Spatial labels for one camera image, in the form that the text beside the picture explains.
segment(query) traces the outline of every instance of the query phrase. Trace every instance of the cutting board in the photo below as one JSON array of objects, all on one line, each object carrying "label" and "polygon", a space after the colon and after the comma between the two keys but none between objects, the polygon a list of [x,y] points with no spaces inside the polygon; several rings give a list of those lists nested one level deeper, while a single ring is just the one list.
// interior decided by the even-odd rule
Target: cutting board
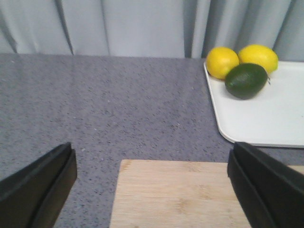
[{"label": "cutting board", "polygon": [[249,227],[226,163],[122,160],[110,228]]}]

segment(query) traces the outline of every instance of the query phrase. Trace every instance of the lemon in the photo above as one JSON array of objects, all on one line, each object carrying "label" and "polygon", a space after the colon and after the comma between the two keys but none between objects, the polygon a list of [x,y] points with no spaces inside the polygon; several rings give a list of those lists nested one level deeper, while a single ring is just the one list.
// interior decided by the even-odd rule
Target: lemon
[{"label": "lemon", "polygon": [[240,63],[254,63],[262,66],[268,74],[277,70],[278,56],[276,53],[263,45],[251,44],[238,53]]},{"label": "lemon", "polygon": [[224,80],[229,71],[237,65],[238,55],[228,47],[215,47],[206,57],[207,70],[217,79]]}]

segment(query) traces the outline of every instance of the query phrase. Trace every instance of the countertop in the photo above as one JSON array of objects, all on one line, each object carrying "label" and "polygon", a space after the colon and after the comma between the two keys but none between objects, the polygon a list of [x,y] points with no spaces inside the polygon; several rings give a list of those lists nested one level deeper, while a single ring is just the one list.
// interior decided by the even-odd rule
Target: countertop
[{"label": "countertop", "polygon": [[[0,55],[0,180],[71,142],[56,228],[109,226],[122,159],[227,162],[203,59]],[[303,149],[261,148],[304,165]]]}]

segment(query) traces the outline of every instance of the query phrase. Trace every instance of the avocado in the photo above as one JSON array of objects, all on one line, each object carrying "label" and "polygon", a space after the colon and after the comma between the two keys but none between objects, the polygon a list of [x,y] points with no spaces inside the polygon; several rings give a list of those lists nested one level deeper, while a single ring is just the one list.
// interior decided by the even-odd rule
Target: avocado
[{"label": "avocado", "polygon": [[229,93],[237,98],[250,99],[264,87],[267,78],[267,72],[262,66],[242,63],[227,74],[225,87]]}]

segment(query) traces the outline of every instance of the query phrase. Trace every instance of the white tray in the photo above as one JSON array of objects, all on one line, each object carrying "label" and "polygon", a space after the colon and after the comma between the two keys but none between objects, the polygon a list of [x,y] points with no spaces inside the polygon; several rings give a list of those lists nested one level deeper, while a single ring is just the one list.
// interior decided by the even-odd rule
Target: white tray
[{"label": "white tray", "polygon": [[240,100],[204,69],[219,132],[231,142],[304,148],[304,62],[279,61],[257,96]]}]

